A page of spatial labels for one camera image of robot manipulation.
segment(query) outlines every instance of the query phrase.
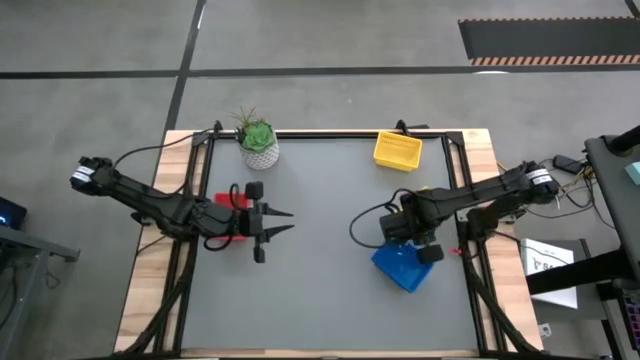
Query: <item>blue container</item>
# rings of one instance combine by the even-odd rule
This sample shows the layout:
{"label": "blue container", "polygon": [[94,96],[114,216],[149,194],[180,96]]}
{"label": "blue container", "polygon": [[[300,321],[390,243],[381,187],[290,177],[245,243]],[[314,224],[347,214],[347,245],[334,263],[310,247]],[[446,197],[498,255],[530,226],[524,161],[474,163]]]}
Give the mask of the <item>blue container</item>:
{"label": "blue container", "polygon": [[385,245],[373,254],[371,261],[410,293],[416,291],[433,268],[433,263],[423,265],[418,262],[416,248],[410,244]]}

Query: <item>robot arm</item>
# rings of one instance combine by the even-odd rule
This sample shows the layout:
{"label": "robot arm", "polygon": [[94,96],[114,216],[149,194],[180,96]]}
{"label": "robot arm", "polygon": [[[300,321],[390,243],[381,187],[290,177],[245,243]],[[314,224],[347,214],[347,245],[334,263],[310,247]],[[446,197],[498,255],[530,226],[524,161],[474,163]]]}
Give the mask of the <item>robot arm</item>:
{"label": "robot arm", "polygon": [[178,241],[192,236],[244,235],[255,237],[254,260],[265,261],[262,244],[277,233],[293,225],[263,229],[262,216],[293,216],[271,209],[260,202],[263,195],[261,182],[247,183],[246,197],[253,200],[249,209],[229,209],[208,199],[190,194],[163,193],[146,184],[121,174],[106,158],[80,159],[80,166],[70,179],[71,187],[91,196],[109,196],[134,209],[132,217],[141,222],[143,217],[153,219],[163,234]]}
{"label": "robot arm", "polygon": [[522,205],[553,201],[558,190],[543,166],[528,162],[469,186],[402,195],[402,211],[382,216],[380,226],[386,242],[403,244],[412,240],[416,245],[427,245],[434,239],[433,231],[456,211],[495,200],[467,213],[465,237],[474,240],[494,230],[500,218],[517,212]]}

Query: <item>yellow basket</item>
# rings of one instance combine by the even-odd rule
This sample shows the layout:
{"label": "yellow basket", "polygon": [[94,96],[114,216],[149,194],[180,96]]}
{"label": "yellow basket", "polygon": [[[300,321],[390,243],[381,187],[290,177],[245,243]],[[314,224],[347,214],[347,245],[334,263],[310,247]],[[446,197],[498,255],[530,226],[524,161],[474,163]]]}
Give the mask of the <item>yellow basket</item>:
{"label": "yellow basket", "polygon": [[381,131],[378,133],[373,159],[376,164],[412,171],[420,164],[422,140]]}

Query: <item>gray table surface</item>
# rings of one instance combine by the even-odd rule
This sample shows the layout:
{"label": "gray table surface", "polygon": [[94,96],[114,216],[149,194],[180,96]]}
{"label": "gray table surface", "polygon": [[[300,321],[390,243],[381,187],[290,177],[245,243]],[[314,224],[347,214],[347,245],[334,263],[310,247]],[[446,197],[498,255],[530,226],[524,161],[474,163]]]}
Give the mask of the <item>gray table surface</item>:
{"label": "gray table surface", "polygon": [[[439,139],[424,140],[420,167],[411,173],[376,166],[374,145],[375,139],[281,140],[276,165],[253,171],[237,144],[216,141],[208,196],[233,182],[243,188],[263,181],[263,201],[295,214],[265,225],[296,227],[265,245],[265,264],[253,262],[253,239],[220,253],[200,248],[184,349],[477,349],[460,258],[446,255],[409,294],[375,267],[373,250],[349,238],[351,219],[397,188],[449,185]],[[362,218],[356,236],[381,243],[383,214]],[[436,237],[444,249],[457,247],[453,220]]]}

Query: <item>black cable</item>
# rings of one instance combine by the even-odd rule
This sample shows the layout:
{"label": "black cable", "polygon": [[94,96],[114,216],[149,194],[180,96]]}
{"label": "black cable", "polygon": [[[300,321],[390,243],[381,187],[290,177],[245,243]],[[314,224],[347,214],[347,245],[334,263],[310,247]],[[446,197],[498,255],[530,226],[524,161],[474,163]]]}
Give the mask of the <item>black cable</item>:
{"label": "black cable", "polygon": [[[238,204],[236,202],[238,194],[240,193],[240,186],[238,186],[238,184],[233,183],[231,184],[231,187],[229,188],[229,201],[231,202],[231,206],[233,206],[233,215],[231,215],[231,218],[229,218],[229,220],[227,222],[231,222],[231,220],[233,220],[233,218],[236,216],[236,212],[238,211],[239,207]],[[233,232],[229,235],[229,238],[224,242],[224,244],[220,245],[220,246],[211,246],[209,245],[209,240],[212,240],[213,238],[208,238],[204,241],[203,246],[205,249],[209,250],[209,251],[222,251],[224,249],[226,249],[230,244],[231,241],[233,240]]]}
{"label": "black cable", "polygon": [[534,212],[533,210],[529,210],[528,208],[523,208],[523,209],[525,209],[526,212],[528,212],[528,213],[530,213],[532,215],[535,215],[535,216],[538,216],[538,217],[541,217],[541,218],[544,218],[544,219],[560,219],[560,218],[563,218],[563,217],[567,217],[567,216],[579,214],[581,212],[585,212],[585,211],[591,209],[592,207],[593,207],[593,205],[591,205],[589,207],[586,207],[584,209],[580,209],[578,211],[574,211],[574,212],[570,212],[570,213],[566,213],[566,214],[562,214],[562,215],[556,215],[556,216],[538,214],[537,212]]}
{"label": "black cable", "polygon": [[127,152],[127,153],[123,154],[122,156],[120,156],[120,157],[118,158],[118,160],[116,160],[116,162],[115,162],[115,163],[113,163],[113,168],[112,168],[112,169],[113,169],[113,170],[115,170],[115,168],[118,166],[118,164],[119,164],[122,160],[124,160],[125,158],[127,158],[129,155],[133,155],[133,154],[138,153],[138,152],[141,152],[141,151],[154,150],[154,149],[162,149],[162,148],[165,148],[165,147],[167,147],[167,146],[175,145],[175,144],[177,144],[177,143],[179,143],[179,142],[181,142],[181,141],[184,141],[184,140],[186,140],[186,139],[192,138],[192,137],[194,137],[194,136],[196,136],[196,135],[204,134],[204,133],[206,133],[206,132],[208,132],[208,131],[212,131],[212,130],[214,130],[214,128],[209,128],[209,129],[207,129],[207,130],[202,130],[202,131],[194,132],[194,133],[192,133],[192,134],[190,134],[190,135],[187,135],[187,136],[185,136],[185,137],[183,137],[183,138],[181,138],[181,139],[178,139],[178,140],[176,140],[176,141],[170,142],[170,143],[168,143],[168,144],[163,144],[163,145],[154,145],[154,146],[145,146],[145,147],[141,147],[141,148],[137,148],[137,149],[131,150],[131,151],[129,151],[129,152]]}
{"label": "black cable", "polygon": [[141,247],[140,249],[138,249],[138,251],[136,252],[136,256],[140,255],[141,252],[145,251],[146,249],[150,248],[151,246],[159,243],[161,240],[165,239],[167,236],[166,235],[162,235],[159,238],[157,238],[156,240],[153,240],[152,242],[148,243],[147,245]]}
{"label": "black cable", "polygon": [[349,236],[351,236],[351,240],[353,240],[353,242],[355,242],[356,244],[358,244],[358,245],[360,245],[362,247],[368,248],[368,249],[380,249],[381,247],[383,247],[385,244],[382,244],[382,245],[370,245],[370,244],[365,244],[365,243],[361,242],[360,240],[358,240],[356,238],[356,236],[353,234],[353,224],[355,224],[356,221],[358,221],[358,219],[360,219],[364,215],[372,212],[375,209],[379,209],[381,207],[386,208],[387,210],[389,210],[389,212],[393,212],[392,209],[393,210],[395,210],[395,209],[399,210],[400,208],[398,207],[398,205],[394,204],[393,202],[395,201],[396,196],[398,196],[398,194],[401,193],[401,192],[413,193],[411,190],[398,189],[398,190],[393,192],[393,195],[391,196],[391,199],[389,201],[385,201],[385,202],[383,202],[381,204],[372,206],[372,207],[368,208],[367,210],[365,210],[365,211],[361,212],[360,214],[358,214],[356,217],[354,217],[353,220],[351,220],[351,223],[349,224]]}
{"label": "black cable", "polygon": [[592,202],[593,202],[593,209],[596,211],[596,214],[598,214],[598,217],[600,218],[600,221],[602,221],[603,224],[605,224],[608,227],[610,227],[610,228],[615,230],[616,227],[611,225],[611,224],[609,224],[608,222],[606,222],[604,220],[604,217],[602,216],[602,214],[600,213],[600,210],[598,210],[598,207],[596,206],[595,195],[593,193],[593,183],[591,182],[591,178],[589,178],[589,179],[583,178],[582,180],[584,181],[585,186],[589,190],[589,194],[590,194]]}
{"label": "black cable", "polygon": [[555,256],[553,256],[553,255],[545,254],[545,253],[540,252],[540,251],[538,251],[537,249],[534,249],[534,248],[532,248],[532,247],[530,247],[530,246],[523,245],[523,244],[522,244],[522,241],[521,241],[520,239],[518,239],[517,237],[515,237],[515,236],[509,235],[509,234],[505,234],[505,233],[500,232],[500,231],[497,231],[497,230],[494,230],[494,231],[493,231],[493,233],[494,233],[494,234],[497,234],[497,235],[500,235],[500,236],[504,236],[504,237],[506,237],[507,239],[510,239],[510,240],[513,240],[513,241],[517,242],[517,243],[518,243],[518,245],[519,245],[520,247],[523,247],[523,248],[525,248],[525,249],[529,249],[529,250],[531,250],[531,251],[537,252],[538,254],[540,254],[540,255],[542,255],[542,256],[546,256],[546,257],[549,257],[549,258],[552,258],[552,259],[558,260],[559,262],[561,262],[561,263],[563,263],[563,264],[565,264],[565,265],[569,265],[569,263],[567,263],[566,261],[564,261],[564,260],[562,260],[562,259],[559,259],[559,258],[557,258],[557,257],[555,257]]}

